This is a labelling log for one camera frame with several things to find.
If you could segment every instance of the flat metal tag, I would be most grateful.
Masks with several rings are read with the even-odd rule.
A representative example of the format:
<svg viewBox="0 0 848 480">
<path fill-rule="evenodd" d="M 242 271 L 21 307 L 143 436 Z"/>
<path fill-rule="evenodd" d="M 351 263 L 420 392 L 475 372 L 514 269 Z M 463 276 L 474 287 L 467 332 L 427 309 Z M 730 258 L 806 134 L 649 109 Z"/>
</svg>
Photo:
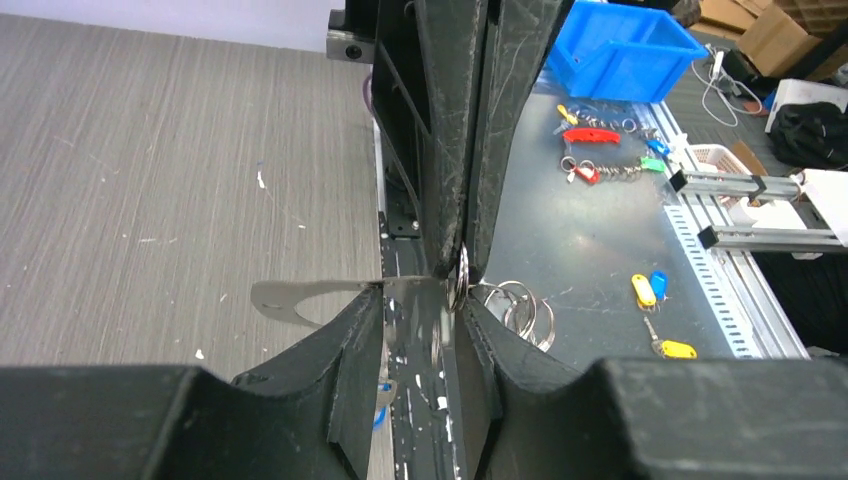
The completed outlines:
<svg viewBox="0 0 848 480">
<path fill-rule="evenodd" d="M 393 286 L 405 289 L 424 282 L 439 283 L 433 277 L 405 276 L 379 280 L 321 280 L 317 282 L 282 282 L 266 280 L 256 282 L 250 288 L 250 302 L 263 316 L 271 320 L 321 328 L 297 311 L 304 300 L 332 292 L 361 292 L 367 288 Z"/>
</svg>

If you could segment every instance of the metal table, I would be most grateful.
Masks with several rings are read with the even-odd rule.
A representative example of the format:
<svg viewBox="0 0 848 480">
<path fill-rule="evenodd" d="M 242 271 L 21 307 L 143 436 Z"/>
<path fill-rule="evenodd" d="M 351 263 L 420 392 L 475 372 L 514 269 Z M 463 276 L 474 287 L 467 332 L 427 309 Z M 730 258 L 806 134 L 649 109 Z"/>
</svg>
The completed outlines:
<svg viewBox="0 0 848 480">
<path fill-rule="evenodd" d="M 670 173 L 594 186 L 566 181 L 563 141 L 552 131 L 556 106 L 567 101 L 543 72 L 513 140 L 485 278 L 520 281 L 547 299 L 556 316 L 549 354 L 579 369 L 601 357 L 653 355 L 630 277 L 661 270 L 669 299 L 649 314 L 660 337 L 689 343 L 702 358 L 806 357 L 751 256 L 701 248 L 701 228 L 729 222 L 714 199 L 678 197 Z M 666 141 L 680 133 L 664 104 L 624 108 L 632 110 L 611 116 L 634 116 Z M 644 141 L 625 133 L 621 145 L 576 144 L 571 152 L 598 165 L 633 164 L 645 153 Z M 537 335 L 545 335 L 546 315 L 540 309 Z"/>
</svg>

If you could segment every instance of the white wall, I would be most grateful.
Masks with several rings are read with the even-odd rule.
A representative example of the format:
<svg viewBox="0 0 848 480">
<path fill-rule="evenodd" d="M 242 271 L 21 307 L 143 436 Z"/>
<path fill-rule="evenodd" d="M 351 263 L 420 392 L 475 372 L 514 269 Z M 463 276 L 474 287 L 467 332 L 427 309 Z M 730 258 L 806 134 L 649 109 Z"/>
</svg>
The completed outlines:
<svg viewBox="0 0 848 480">
<path fill-rule="evenodd" d="M 0 13 L 323 52 L 344 0 L 0 0 Z"/>
</svg>

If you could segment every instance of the green key tag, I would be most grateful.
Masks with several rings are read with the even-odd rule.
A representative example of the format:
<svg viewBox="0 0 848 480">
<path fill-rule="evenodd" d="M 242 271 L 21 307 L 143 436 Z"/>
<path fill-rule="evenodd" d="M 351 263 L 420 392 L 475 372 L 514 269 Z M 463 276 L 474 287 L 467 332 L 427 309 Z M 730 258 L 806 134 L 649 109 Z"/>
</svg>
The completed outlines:
<svg viewBox="0 0 848 480">
<path fill-rule="evenodd" d="M 651 157 L 642 157 L 640 160 L 642 161 L 642 168 L 645 170 L 651 170 L 654 172 L 665 171 L 665 162 L 662 160 Z"/>
</svg>

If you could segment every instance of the yellow key tag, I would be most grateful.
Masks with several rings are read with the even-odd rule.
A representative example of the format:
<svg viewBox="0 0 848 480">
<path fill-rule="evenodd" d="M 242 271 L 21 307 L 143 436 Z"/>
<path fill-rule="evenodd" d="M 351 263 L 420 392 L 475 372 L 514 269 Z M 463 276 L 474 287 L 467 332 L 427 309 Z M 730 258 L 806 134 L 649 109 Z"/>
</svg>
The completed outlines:
<svg viewBox="0 0 848 480">
<path fill-rule="evenodd" d="M 662 349 L 663 356 L 666 358 L 698 358 L 698 353 L 691 345 L 675 342 L 674 340 L 663 340 L 660 348 Z"/>
<path fill-rule="evenodd" d="M 636 301 L 640 308 L 650 308 L 657 304 L 657 296 L 651 288 L 651 282 L 644 275 L 633 275 L 630 277 L 633 289 L 636 290 Z"/>
<path fill-rule="evenodd" d="M 562 117 L 565 119 L 566 122 L 568 122 L 572 125 L 577 125 L 577 116 L 575 116 L 573 113 L 566 110 L 565 105 L 557 105 L 557 110 L 559 111 L 559 114 L 562 115 Z"/>
</svg>

